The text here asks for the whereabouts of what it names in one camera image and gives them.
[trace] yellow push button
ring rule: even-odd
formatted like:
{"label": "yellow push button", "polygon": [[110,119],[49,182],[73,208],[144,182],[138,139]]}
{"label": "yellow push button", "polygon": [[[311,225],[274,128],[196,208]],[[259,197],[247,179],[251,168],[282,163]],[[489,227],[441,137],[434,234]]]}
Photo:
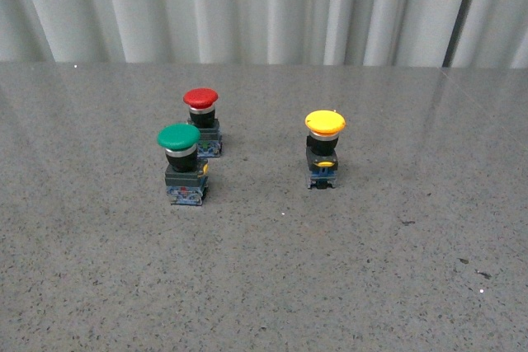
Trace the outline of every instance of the yellow push button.
{"label": "yellow push button", "polygon": [[347,123],[342,115],[331,110],[316,110],[306,116],[306,126],[316,134],[333,135],[345,128]]}

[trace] red push button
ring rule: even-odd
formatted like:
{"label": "red push button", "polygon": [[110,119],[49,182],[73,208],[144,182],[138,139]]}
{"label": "red push button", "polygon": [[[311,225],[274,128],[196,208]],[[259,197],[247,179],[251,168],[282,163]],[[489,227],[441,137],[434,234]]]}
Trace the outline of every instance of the red push button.
{"label": "red push button", "polygon": [[195,109],[207,109],[218,99],[218,94],[211,88],[194,88],[183,96],[183,101]]}

